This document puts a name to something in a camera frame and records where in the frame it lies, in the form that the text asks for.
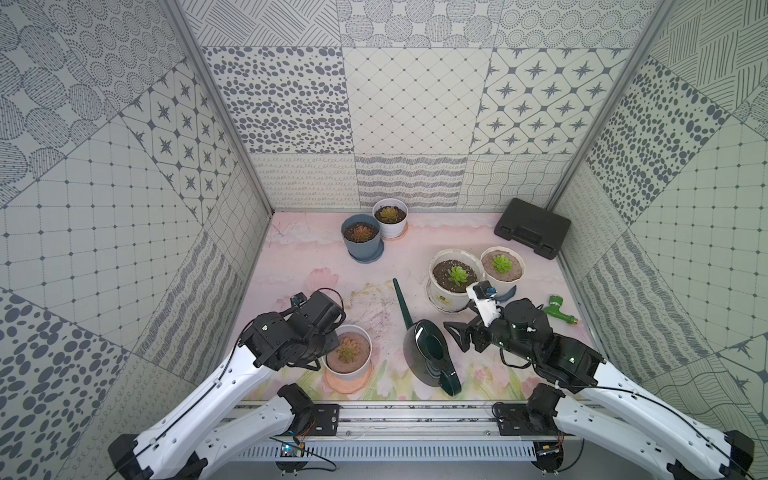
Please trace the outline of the white pot yellow-brown succulent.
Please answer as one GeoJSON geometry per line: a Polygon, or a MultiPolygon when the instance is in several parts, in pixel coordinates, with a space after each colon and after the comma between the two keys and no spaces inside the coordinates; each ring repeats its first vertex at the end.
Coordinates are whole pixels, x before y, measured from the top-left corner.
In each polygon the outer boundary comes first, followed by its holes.
{"type": "Polygon", "coordinates": [[[382,199],[373,206],[372,213],[379,224],[383,239],[393,240],[405,234],[408,226],[408,207],[403,201],[394,198],[382,199]]]}

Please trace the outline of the blue-grey pot red succulent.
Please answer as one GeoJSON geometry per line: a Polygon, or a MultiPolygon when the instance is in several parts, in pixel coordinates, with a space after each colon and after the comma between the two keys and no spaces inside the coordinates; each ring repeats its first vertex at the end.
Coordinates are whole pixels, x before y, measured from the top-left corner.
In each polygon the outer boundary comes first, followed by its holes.
{"type": "Polygon", "coordinates": [[[358,263],[377,261],[384,252],[384,244],[377,220],[367,214],[356,214],[341,225],[341,234],[349,255],[358,263]]]}

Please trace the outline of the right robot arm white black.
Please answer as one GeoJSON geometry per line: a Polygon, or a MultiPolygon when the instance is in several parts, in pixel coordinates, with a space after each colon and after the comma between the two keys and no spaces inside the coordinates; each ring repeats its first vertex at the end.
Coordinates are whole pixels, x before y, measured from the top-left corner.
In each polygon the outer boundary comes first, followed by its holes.
{"type": "Polygon", "coordinates": [[[524,359],[541,378],[529,423],[594,443],[659,479],[748,479],[753,440],[680,412],[630,380],[597,350],[555,332],[529,299],[501,304],[487,281],[468,287],[474,318],[444,327],[462,351],[489,347],[524,359]]]}

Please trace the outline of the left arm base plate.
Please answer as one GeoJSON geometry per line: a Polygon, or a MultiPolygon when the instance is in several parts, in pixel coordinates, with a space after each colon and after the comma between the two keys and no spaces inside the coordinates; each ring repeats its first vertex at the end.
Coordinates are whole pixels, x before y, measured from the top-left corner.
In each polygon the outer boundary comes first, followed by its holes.
{"type": "Polygon", "coordinates": [[[314,404],[294,416],[286,434],[296,438],[335,436],[340,410],[339,404],[314,404]]]}

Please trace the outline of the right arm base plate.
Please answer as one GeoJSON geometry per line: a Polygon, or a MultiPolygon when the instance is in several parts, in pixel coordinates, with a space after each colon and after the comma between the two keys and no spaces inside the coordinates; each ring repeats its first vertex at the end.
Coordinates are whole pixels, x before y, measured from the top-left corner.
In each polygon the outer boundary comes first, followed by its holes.
{"type": "Polygon", "coordinates": [[[501,436],[555,436],[560,430],[555,425],[552,411],[541,411],[528,405],[496,402],[491,412],[501,436]]]}

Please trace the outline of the dark green watering can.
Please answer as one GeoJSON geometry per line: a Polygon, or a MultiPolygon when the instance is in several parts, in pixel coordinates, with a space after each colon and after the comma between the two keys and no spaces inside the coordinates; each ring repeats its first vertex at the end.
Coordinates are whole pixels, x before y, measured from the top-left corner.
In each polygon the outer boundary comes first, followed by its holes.
{"type": "Polygon", "coordinates": [[[414,321],[398,280],[393,278],[392,283],[406,327],[403,354],[408,367],[425,385],[458,395],[462,385],[442,331],[428,319],[414,321]]]}

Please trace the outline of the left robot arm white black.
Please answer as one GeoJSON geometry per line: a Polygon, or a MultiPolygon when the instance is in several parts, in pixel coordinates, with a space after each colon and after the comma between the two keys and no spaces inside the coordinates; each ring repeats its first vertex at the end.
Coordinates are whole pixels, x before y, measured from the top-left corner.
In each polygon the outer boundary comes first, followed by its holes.
{"type": "Polygon", "coordinates": [[[297,384],[279,388],[256,410],[225,416],[258,384],[283,368],[317,371],[339,345],[346,312],[341,295],[320,288],[294,295],[282,312],[267,312],[241,331],[227,358],[169,414],[139,434],[122,434],[108,448],[113,476],[122,479],[208,479],[254,444],[316,424],[315,405],[297,384]]]}

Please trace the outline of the white pot bright green succulent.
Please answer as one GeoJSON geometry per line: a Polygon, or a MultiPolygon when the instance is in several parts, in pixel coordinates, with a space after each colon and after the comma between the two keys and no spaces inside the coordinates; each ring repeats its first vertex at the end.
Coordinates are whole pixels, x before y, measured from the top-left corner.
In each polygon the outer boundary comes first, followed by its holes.
{"type": "Polygon", "coordinates": [[[480,261],[491,285],[504,293],[516,286],[526,273],[526,264],[516,251],[495,246],[486,249],[480,261]]]}

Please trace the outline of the white pot pink succulent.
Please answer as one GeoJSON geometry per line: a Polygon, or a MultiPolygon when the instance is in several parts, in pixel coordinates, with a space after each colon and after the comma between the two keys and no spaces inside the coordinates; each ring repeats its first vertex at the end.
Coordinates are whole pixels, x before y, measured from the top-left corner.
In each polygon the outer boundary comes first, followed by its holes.
{"type": "Polygon", "coordinates": [[[369,382],[372,373],[372,341],[356,325],[342,325],[336,330],[338,345],[323,358],[325,381],[342,395],[354,394],[369,382]]]}

